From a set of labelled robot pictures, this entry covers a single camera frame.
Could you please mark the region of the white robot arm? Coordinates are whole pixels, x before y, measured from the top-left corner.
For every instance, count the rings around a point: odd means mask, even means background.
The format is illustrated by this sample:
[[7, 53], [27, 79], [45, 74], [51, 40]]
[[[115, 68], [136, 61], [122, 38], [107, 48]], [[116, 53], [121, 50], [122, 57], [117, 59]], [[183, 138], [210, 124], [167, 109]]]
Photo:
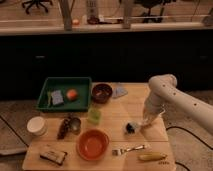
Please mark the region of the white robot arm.
[[150, 125], [164, 111], [164, 103], [168, 101], [213, 135], [213, 106], [178, 90], [174, 75], [153, 76], [148, 86], [150, 92], [144, 102], [143, 126]]

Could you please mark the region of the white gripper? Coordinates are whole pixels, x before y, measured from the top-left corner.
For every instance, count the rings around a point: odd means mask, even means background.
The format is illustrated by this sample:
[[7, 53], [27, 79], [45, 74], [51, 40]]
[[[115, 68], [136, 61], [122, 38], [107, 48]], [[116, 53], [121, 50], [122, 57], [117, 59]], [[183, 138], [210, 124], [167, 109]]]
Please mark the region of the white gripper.
[[150, 125], [159, 115], [163, 114], [165, 110], [163, 108], [144, 108], [142, 125]]

